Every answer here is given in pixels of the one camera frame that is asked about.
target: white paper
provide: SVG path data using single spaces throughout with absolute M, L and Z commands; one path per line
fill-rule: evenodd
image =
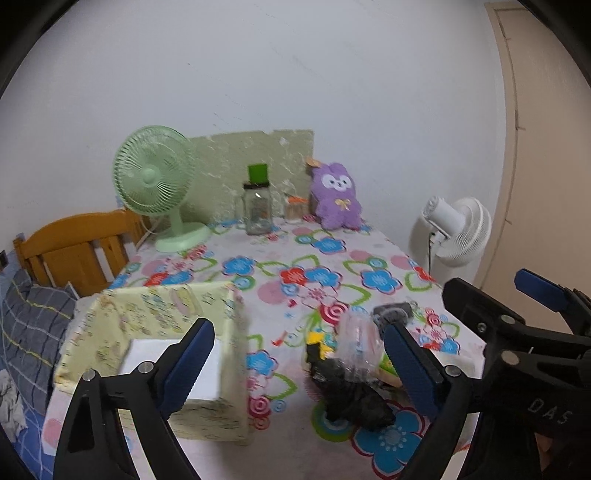
M 180 340 L 142 339 L 132 340 L 125 355 L 120 374 L 131 373 L 141 362 L 156 362 L 169 345 Z M 222 365 L 222 341 L 215 339 L 213 348 L 188 398 L 197 400 L 217 400 L 220 395 L 220 368 Z

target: glass jar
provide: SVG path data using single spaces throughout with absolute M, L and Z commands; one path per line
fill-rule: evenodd
M 273 229 L 271 191 L 268 183 L 245 183 L 244 225 L 248 235 L 265 235 Z

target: fan base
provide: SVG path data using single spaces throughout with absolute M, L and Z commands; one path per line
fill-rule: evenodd
M 204 244 L 212 231 L 206 225 L 198 222 L 183 223 L 183 233 L 175 235 L 172 229 L 166 230 L 156 238 L 156 250 L 162 253 L 180 252 L 196 245 Z

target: table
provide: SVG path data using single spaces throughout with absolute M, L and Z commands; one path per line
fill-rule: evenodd
M 304 370 L 312 329 L 333 331 L 347 308 L 409 301 L 412 336 L 430 349 L 483 361 L 483 342 L 445 311 L 441 288 L 384 234 L 326 232 L 312 219 L 281 223 L 265 236 L 247 236 L 232 222 L 212 225 L 206 245 L 162 254 L 140 247 L 112 288 L 232 280 L 249 323 L 246 367 L 249 446 L 180 439 L 203 480 L 284 478 L 395 479 L 428 428 L 403 391 L 388 393 L 394 425 L 368 432 L 347 421 L 330 423 Z M 56 390 L 43 430 L 44 451 L 55 454 L 69 395 Z M 475 419 L 459 447 L 472 437 Z M 125 432 L 142 479 L 153 478 L 135 432 Z

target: wooden headboard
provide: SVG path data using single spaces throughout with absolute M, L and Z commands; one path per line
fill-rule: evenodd
M 57 287 L 69 281 L 85 297 L 109 285 L 92 242 L 98 241 L 116 277 L 128 262 L 121 236 L 128 234 L 136 244 L 143 232 L 140 216 L 130 210 L 83 213 L 50 223 L 28 240 L 16 238 L 14 248 L 21 266 L 37 283 L 51 285 L 47 267 Z

